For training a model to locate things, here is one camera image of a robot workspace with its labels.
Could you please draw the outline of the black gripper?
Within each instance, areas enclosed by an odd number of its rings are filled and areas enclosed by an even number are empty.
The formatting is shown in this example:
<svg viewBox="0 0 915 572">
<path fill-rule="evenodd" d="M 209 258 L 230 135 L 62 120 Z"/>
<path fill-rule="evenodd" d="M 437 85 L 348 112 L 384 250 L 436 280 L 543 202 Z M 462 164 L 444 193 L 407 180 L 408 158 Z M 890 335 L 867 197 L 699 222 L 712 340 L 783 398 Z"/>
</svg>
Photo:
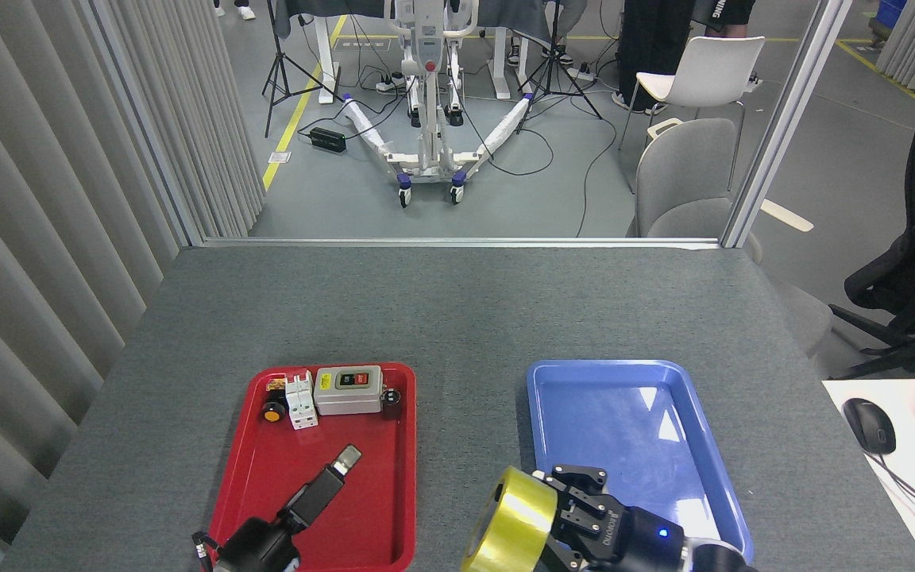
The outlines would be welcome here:
<svg viewBox="0 0 915 572">
<path fill-rule="evenodd" d="M 268 522 L 250 517 L 219 550 L 215 571 L 297 571 L 301 554 L 294 544 L 300 528 L 309 528 L 344 488 L 346 474 L 359 463 L 362 452 L 348 444 L 333 465 L 295 492 L 286 503 L 286 519 Z"/>
<path fill-rule="evenodd" d="M 562 518 L 553 521 L 538 571 L 679 571 L 684 528 L 608 493 L 608 471 L 585 465 L 555 465 L 533 477 L 555 489 L 560 510 L 602 520 L 595 537 Z"/>
</svg>

